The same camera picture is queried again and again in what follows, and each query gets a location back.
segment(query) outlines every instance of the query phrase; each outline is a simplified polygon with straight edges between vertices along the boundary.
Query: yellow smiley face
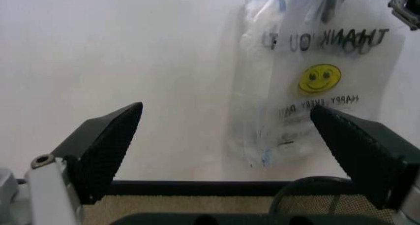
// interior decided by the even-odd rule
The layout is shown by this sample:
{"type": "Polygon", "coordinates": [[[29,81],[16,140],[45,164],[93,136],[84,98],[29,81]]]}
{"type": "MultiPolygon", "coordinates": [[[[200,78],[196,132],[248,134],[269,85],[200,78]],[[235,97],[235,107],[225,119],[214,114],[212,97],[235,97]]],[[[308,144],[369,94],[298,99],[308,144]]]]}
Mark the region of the yellow smiley face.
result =
{"type": "Polygon", "coordinates": [[[341,79],[341,71],[334,65],[318,64],[308,68],[300,77],[299,90],[303,94],[317,94],[334,87],[341,79]]]}

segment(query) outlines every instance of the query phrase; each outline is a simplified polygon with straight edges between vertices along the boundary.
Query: white wall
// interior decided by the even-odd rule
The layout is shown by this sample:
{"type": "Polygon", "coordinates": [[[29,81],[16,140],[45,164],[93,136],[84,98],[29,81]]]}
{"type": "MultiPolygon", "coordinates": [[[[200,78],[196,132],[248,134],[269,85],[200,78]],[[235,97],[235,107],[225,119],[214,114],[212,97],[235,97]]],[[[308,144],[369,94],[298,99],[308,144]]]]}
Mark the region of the white wall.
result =
{"type": "MultiPolygon", "coordinates": [[[[326,149],[266,170],[223,156],[243,3],[0,0],[0,166],[23,177],[34,157],[53,150],[83,120],[143,101],[118,179],[343,176],[326,149]]],[[[400,93],[385,97],[390,107],[383,115],[420,145],[419,75],[413,75],[420,71],[407,61],[418,55],[419,34],[412,37],[390,81],[391,92],[400,93]]]]}

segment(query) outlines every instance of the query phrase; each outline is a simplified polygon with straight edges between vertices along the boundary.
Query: tan mesh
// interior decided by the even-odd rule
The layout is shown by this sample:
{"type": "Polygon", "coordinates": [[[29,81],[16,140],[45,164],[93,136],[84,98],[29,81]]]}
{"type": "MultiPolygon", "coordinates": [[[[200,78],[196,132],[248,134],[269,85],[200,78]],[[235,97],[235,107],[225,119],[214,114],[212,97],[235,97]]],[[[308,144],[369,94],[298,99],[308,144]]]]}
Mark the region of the tan mesh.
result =
{"type": "Polygon", "coordinates": [[[390,209],[377,210],[363,195],[286,196],[281,200],[278,211],[292,215],[362,215],[390,224],[392,224],[392,214],[395,212],[390,209]]]}

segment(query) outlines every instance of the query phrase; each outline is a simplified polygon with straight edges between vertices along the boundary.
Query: black cable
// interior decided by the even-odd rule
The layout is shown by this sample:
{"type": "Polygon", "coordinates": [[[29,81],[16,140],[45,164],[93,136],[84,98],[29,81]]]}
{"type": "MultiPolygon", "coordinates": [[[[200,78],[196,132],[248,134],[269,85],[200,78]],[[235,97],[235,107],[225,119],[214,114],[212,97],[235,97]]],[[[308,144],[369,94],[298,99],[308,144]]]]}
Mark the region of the black cable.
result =
{"type": "Polygon", "coordinates": [[[282,200],[282,198],[292,193],[293,190],[296,189],[296,187],[302,186],[304,184],[315,183],[315,182],[327,182],[327,183],[331,182],[331,183],[347,183],[347,184],[352,183],[352,181],[349,179],[340,178],[340,177],[328,177],[328,176],[305,177],[305,178],[298,179],[294,182],[289,183],[287,186],[283,187],[275,195],[270,206],[269,214],[271,215],[276,214],[278,212],[278,205],[280,201],[282,200]]]}

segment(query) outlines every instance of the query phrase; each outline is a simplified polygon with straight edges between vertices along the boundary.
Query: plastic bag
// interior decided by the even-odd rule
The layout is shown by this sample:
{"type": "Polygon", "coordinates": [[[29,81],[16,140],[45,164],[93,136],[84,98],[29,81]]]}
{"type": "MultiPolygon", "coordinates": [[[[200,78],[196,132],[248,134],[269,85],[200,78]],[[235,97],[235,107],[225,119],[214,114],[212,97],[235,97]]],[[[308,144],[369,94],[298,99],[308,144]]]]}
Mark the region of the plastic bag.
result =
{"type": "Polygon", "coordinates": [[[261,159],[257,132],[270,88],[275,53],[269,38],[283,18],[283,0],[248,0],[245,6],[244,33],[240,39],[239,66],[236,69],[231,99],[231,121],[227,145],[233,156],[247,159],[249,165],[261,159]]]}
{"type": "Polygon", "coordinates": [[[267,0],[248,12],[240,42],[228,142],[253,165],[304,157],[322,143],[309,119],[315,104],[375,120],[404,41],[370,0],[284,5],[267,0]]]}
{"type": "Polygon", "coordinates": [[[261,146],[284,155],[321,139],[316,104],[375,120],[404,37],[368,0],[290,0],[276,37],[261,146]]]}

